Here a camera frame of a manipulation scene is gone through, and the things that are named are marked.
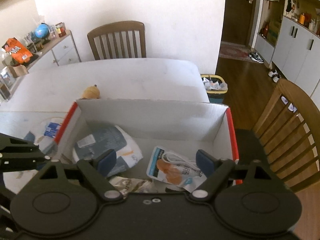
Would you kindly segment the white grey tissue pack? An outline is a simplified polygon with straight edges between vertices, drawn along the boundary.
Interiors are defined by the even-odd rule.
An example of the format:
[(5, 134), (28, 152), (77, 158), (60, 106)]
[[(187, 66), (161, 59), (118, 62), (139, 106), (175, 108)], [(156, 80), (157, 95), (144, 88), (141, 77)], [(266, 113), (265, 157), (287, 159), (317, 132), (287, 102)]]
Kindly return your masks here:
[(136, 166), (143, 159), (135, 140), (117, 125), (99, 129), (78, 140), (74, 144), (72, 156), (75, 162), (86, 158), (96, 159), (111, 149), (115, 150), (117, 161), (106, 178)]

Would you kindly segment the silver foil snack bag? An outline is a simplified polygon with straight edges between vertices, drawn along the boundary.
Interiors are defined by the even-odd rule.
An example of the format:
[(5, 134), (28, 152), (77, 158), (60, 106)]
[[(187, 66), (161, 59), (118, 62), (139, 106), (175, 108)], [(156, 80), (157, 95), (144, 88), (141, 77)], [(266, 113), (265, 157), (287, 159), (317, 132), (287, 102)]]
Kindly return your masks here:
[(157, 193), (156, 185), (151, 179), (136, 179), (114, 176), (108, 181), (126, 197), (129, 193)]

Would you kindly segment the blue wet wipe packet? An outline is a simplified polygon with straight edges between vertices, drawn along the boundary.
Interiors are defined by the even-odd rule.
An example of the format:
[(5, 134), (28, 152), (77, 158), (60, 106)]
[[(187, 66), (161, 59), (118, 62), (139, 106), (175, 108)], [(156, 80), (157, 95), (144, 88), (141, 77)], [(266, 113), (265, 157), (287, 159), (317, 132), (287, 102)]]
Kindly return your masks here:
[(44, 136), (55, 138), (61, 128), (61, 124), (57, 122), (50, 122), (44, 130)]

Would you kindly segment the orange white snack packet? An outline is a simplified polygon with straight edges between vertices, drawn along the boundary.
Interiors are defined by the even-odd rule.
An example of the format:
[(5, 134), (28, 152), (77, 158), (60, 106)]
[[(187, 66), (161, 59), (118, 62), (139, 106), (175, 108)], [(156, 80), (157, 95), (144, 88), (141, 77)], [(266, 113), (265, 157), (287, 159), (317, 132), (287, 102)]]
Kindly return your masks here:
[(146, 175), (188, 192), (194, 191), (207, 179), (194, 160), (161, 146), (153, 149)]

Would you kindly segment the yellow plush toy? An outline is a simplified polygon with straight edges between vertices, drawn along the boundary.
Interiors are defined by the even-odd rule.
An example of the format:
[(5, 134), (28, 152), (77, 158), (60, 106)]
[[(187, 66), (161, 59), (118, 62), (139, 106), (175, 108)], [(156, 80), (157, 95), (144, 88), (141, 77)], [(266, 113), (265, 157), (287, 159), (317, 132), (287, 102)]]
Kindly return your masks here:
[(100, 98), (100, 90), (97, 85), (87, 87), (81, 96), (82, 99), (99, 99)]

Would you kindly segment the red white cardboard box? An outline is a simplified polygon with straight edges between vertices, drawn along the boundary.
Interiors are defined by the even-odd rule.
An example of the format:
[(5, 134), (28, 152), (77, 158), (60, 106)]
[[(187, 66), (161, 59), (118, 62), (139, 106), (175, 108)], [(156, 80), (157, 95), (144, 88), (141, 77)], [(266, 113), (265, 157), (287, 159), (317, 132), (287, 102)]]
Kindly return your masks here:
[(97, 129), (117, 125), (130, 135), (143, 159), (124, 172), (129, 178), (147, 177), (150, 156), (162, 146), (190, 159), (199, 149), (216, 159), (238, 162), (231, 110), (226, 105), (163, 100), (78, 100), (59, 131), (56, 159), (74, 162), (75, 143)]

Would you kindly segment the wooden chair beside box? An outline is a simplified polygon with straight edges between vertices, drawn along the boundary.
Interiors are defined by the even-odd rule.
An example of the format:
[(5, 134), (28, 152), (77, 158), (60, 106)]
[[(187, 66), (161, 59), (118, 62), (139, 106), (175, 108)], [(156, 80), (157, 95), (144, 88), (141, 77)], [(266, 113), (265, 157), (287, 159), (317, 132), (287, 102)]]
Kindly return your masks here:
[(296, 84), (279, 79), (252, 129), (236, 129), (239, 163), (266, 165), (294, 192), (319, 183), (319, 109)]

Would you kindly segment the yellow waste basket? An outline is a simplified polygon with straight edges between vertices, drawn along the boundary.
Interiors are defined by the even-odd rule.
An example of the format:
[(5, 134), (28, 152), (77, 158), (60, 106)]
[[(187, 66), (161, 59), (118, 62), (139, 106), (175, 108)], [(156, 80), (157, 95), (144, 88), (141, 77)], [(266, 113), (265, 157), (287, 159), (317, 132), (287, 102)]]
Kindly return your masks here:
[(213, 74), (201, 74), (201, 79), (210, 103), (223, 103), (228, 92), (228, 86), (224, 79)]

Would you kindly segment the orange snack bag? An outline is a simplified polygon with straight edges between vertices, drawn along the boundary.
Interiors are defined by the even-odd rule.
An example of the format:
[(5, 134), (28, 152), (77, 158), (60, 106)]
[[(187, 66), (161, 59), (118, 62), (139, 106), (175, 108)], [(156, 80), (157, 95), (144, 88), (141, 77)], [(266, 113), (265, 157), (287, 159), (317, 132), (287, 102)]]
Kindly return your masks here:
[(9, 38), (2, 48), (19, 64), (28, 63), (33, 54), (16, 38)]

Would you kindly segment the white drawer sideboard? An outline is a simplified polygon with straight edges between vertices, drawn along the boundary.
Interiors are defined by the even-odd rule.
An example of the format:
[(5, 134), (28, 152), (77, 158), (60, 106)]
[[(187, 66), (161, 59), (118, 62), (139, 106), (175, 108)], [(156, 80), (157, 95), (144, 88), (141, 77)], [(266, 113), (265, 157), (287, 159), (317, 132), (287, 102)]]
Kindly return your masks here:
[(27, 72), (33, 73), (38, 70), (79, 62), (81, 62), (81, 60), (74, 43), (72, 32), (67, 30), (65, 36), (58, 37), (44, 46), (37, 60), (27, 67)]

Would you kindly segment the blue globe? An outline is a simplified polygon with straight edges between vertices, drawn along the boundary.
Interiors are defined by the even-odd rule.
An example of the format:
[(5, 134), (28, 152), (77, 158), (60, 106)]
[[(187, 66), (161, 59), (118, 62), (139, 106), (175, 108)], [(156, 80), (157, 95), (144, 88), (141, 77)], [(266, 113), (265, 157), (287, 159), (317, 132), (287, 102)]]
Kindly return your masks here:
[(41, 23), (35, 29), (34, 34), (39, 39), (48, 39), (50, 35), (50, 30), (48, 25), (45, 23)]

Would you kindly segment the red lidded jar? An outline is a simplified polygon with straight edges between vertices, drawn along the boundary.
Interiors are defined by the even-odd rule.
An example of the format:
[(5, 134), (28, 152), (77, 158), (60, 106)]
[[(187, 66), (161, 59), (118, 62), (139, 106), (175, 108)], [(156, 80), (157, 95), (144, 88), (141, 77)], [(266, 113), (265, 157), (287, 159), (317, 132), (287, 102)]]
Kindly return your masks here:
[(66, 35), (65, 24), (63, 22), (56, 24), (55, 27), (59, 37), (64, 37)]

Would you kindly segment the wooden chair far side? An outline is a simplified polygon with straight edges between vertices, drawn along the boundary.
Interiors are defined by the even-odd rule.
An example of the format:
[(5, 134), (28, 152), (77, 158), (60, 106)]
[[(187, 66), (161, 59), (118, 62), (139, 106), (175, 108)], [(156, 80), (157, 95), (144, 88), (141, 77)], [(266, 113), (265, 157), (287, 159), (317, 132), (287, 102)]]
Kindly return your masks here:
[(145, 24), (139, 21), (99, 26), (87, 39), (95, 60), (146, 58)]

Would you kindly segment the grey wall cabinet unit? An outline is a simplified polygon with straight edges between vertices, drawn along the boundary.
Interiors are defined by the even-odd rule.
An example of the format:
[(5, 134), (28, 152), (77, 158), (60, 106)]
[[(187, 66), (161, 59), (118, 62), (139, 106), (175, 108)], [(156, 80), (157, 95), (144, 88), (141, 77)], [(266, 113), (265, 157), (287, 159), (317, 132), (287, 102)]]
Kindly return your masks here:
[(262, 0), (255, 49), (319, 105), (319, 0)]

